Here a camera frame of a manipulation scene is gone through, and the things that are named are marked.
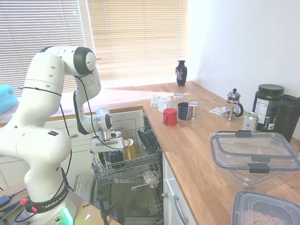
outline countertop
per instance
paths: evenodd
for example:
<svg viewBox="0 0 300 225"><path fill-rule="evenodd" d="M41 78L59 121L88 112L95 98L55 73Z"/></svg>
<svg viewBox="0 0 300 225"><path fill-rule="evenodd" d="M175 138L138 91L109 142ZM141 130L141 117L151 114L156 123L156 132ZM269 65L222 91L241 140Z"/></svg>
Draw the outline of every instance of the countertop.
<svg viewBox="0 0 300 225"><path fill-rule="evenodd" d="M223 116L209 113L217 106L225 106L226 101L193 82L187 82L185 87L178 87L177 83L168 83L110 89L103 92L106 94L110 92L113 95L94 98L90 102L92 111L100 106L108 107L111 112L144 109L196 223L229 225L233 197L236 192L242 190L242 187L235 185L231 177L214 165L210 153L210 133L239 130L243 117L228 121ZM163 115L150 107L150 97L153 94L172 96L174 92L184 93L185 101L200 101L202 117L198 123L179 120L178 124L172 127L163 125ZM70 99L68 103L63 100L62 105L64 111L70 110L68 118L73 118ZM59 113L51 118L51 120L59 119L61 119ZM0 116L0 123L3 125L8 121L8 116ZM299 151L300 141L293 138L292 146ZM300 204L300 172L288 173L298 178L272 179L272 185L258 186L255 190Z"/></svg>
<svg viewBox="0 0 300 225"><path fill-rule="evenodd" d="M20 190L25 189L24 182L20 182L9 189L6 189L0 193L0 196L3 195L12 195ZM84 199L73 193L72 191L69 192L69 195L72 196L72 200L77 207L77 213L74 220L74 225L104 225L103 219L101 218L100 211L94 207L93 205L89 205L83 208L84 205L88 204ZM23 198L28 196L28 192L24 191L11 200L11 203L15 203L17 201L22 200ZM16 212L8 217L9 224L14 224L15 217L24 209L24 207L19 208ZM110 217L107 217L107 221L109 225L120 225L118 222L113 220Z"/></svg>

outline coffee press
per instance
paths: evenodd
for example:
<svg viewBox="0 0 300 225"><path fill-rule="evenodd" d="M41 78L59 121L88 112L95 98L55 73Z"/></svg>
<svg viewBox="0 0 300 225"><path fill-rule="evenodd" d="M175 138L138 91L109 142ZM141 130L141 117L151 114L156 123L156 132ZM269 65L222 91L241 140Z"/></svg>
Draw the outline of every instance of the coffee press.
<svg viewBox="0 0 300 225"><path fill-rule="evenodd" d="M234 117L242 116L244 112L243 106L240 103L240 94L236 91L237 90L235 88L233 89L232 92L229 92L227 95L225 116L229 117L229 120L231 120Z"/></svg>

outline venetian blind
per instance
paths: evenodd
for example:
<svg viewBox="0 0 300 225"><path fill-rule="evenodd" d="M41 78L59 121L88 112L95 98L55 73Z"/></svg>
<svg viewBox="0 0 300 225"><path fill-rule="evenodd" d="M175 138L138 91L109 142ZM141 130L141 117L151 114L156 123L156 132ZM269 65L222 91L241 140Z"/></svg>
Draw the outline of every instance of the venetian blind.
<svg viewBox="0 0 300 225"><path fill-rule="evenodd" d="M0 1L0 85L20 96L33 56L55 45L85 45L77 0ZM66 76L64 91L75 87Z"/></svg>
<svg viewBox="0 0 300 225"><path fill-rule="evenodd" d="M175 76L187 56L188 0L87 3L101 80Z"/></svg>

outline dishwasher rack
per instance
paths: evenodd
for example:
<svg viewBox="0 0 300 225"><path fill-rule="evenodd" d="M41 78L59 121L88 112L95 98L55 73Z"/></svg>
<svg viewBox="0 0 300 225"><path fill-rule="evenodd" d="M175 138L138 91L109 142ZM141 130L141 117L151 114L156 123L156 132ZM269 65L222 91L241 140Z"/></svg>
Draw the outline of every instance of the dishwasher rack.
<svg viewBox="0 0 300 225"><path fill-rule="evenodd" d="M143 145L139 138L138 130L146 134L152 147L151 151L150 146ZM143 192L147 209L152 211L155 215L162 215L162 151L151 127L128 130L122 132L122 136L124 139L133 139L137 150L137 156L131 160L102 165L98 158L98 154L94 154L91 168L94 170L95 179L98 185L131 184L131 191L134 192L138 190ZM159 182L147 183L144 179L145 176L159 177ZM130 219L130 222L128 222L126 219L125 224L159 225L163 224L163 220L157 219L153 222L153 220L149 219Z"/></svg>

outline wall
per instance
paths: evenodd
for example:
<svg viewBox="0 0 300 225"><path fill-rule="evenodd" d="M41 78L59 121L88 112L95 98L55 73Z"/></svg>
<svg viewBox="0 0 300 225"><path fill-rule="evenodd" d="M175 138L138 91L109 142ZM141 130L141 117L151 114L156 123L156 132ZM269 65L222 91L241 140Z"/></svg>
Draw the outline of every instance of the wall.
<svg viewBox="0 0 300 225"><path fill-rule="evenodd" d="M236 88L247 111L262 83L300 97L299 12L299 0L190 0L188 76L223 98Z"/></svg>

